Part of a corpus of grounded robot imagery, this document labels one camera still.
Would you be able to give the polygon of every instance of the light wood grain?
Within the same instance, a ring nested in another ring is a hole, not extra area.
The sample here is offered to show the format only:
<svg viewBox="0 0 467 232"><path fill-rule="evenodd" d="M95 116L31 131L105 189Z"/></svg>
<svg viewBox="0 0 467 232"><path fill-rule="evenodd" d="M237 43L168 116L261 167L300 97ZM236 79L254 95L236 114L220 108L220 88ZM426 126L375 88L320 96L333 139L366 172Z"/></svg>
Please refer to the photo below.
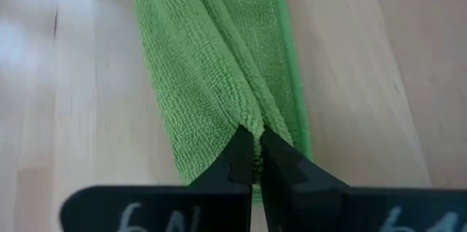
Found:
<svg viewBox="0 0 467 232"><path fill-rule="evenodd" d="M378 1L288 1L317 163L353 185L429 185Z"/></svg>
<svg viewBox="0 0 467 232"><path fill-rule="evenodd" d="M466 0L287 2L317 163L467 187ZM0 0L0 180L2 232L59 231L88 185L179 182L132 0Z"/></svg>
<svg viewBox="0 0 467 232"><path fill-rule="evenodd" d="M94 184L174 184L132 0L1 0L0 231Z"/></svg>
<svg viewBox="0 0 467 232"><path fill-rule="evenodd" d="M467 0L379 0L435 187L467 187Z"/></svg>

